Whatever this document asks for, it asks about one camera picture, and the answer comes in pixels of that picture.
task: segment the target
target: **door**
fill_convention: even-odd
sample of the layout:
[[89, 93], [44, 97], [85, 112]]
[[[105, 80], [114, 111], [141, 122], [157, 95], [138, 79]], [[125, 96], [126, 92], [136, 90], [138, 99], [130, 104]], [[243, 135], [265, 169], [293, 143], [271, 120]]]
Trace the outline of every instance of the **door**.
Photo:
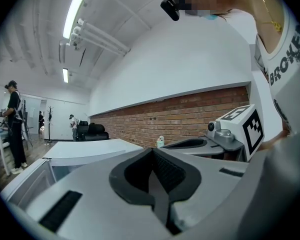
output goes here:
[[11, 181], [0, 195], [4, 201], [25, 210], [32, 200], [54, 183], [56, 180], [49, 160], [41, 158]]

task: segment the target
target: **table leg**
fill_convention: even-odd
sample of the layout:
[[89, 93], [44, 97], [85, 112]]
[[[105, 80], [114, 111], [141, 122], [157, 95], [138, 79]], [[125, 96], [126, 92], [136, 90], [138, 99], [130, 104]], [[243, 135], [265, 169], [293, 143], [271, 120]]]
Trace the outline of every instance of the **table leg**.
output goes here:
[[5, 159], [5, 152], [4, 152], [4, 144], [3, 144], [3, 141], [2, 141], [2, 138], [0, 137], [0, 153], [1, 153], [1, 158], [2, 158], [2, 162], [3, 162], [3, 166], [4, 166], [4, 169], [5, 169], [5, 173], [6, 175], [10, 175], [10, 171], [8, 169], [8, 166], [6, 164], [6, 159]]

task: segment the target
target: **white sneaker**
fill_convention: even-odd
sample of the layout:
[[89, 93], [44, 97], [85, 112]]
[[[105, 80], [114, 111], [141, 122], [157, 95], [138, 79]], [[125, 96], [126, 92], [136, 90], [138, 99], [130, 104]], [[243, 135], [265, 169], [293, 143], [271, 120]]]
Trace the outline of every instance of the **white sneaker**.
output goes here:
[[20, 173], [22, 173], [23, 171], [24, 171], [24, 169], [22, 169], [22, 167], [11, 169], [11, 173], [12, 173], [12, 174], [20, 174]]

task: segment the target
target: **fluorescent light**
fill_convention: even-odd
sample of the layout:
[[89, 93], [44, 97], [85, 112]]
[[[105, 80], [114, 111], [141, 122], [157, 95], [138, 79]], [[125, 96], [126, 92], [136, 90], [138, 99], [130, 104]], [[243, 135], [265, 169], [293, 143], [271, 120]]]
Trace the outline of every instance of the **fluorescent light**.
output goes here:
[[80, 8], [80, 5], [83, 0], [72, 0], [68, 14], [66, 16], [64, 29], [63, 29], [63, 37], [69, 39], [71, 35], [72, 26], [76, 19], [77, 12]]
[[64, 68], [62, 70], [62, 72], [63, 72], [63, 80], [64, 80], [64, 82], [68, 83], [68, 69]]

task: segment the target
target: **white tank top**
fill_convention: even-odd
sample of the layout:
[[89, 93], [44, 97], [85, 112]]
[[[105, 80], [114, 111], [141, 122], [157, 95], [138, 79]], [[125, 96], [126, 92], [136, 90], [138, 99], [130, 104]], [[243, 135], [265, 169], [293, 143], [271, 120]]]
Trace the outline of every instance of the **white tank top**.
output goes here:
[[256, 50], [259, 48], [261, 57], [256, 59], [269, 77], [274, 106], [296, 134], [300, 133], [300, 24], [284, 3], [283, 10], [284, 26], [277, 47], [268, 53], [257, 35]]

